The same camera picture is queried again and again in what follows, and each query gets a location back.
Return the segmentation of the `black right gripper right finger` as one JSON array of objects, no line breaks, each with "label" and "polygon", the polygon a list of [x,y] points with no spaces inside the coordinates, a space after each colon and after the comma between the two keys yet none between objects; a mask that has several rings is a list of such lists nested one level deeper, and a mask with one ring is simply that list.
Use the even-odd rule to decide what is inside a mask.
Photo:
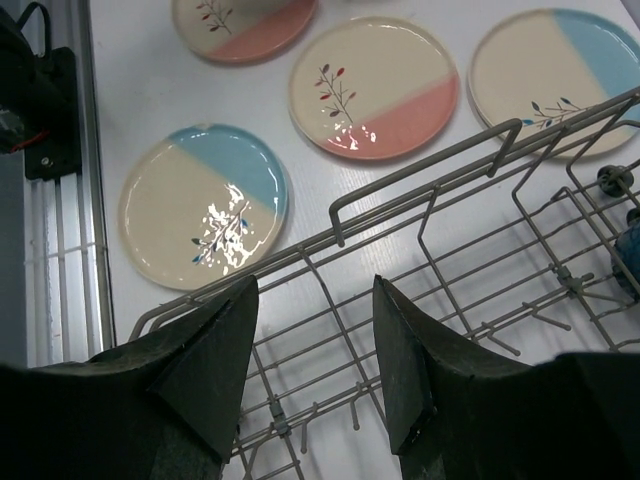
[{"label": "black right gripper right finger", "polygon": [[406,479],[635,479],[639,358],[529,366],[464,338],[388,280],[373,328],[391,452]]}]

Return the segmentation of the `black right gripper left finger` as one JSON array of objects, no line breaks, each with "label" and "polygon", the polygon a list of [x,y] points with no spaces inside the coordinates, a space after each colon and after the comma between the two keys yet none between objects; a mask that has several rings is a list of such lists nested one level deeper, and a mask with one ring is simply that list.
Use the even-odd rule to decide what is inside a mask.
[{"label": "black right gripper left finger", "polygon": [[258,316],[245,277],[85,362],[1,369],[5,479],[217,479],[240,419]]}]

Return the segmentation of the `dark blue mug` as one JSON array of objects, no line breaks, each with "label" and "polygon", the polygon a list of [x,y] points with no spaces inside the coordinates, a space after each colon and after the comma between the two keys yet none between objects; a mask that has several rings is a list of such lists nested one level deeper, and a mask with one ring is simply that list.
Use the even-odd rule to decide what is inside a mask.
[{"label": "dark blue mug", "polygon": [[[614,249],[636,283],[639,283],[639,209],[632,208],[627,213],[626,221],[628,227],[616,240]],[[639,292],[637,289],[614,260],[611,261],[611,266],[614,278],[619,286],[638,303]]]}]

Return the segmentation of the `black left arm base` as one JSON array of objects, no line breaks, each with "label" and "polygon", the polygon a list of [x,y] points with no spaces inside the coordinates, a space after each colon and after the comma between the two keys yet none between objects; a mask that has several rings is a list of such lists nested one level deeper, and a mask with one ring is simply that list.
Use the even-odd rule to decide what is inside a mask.
[{"label": "black left arm base", "polygon": [[[44,52],[22,33],[35,11],[44,28]],[[57,180],[82,169],[76,56],[52,46],[51,16],[31,2],[14,19],[1,11],[1,153],[24,154],[28,180]]]}]

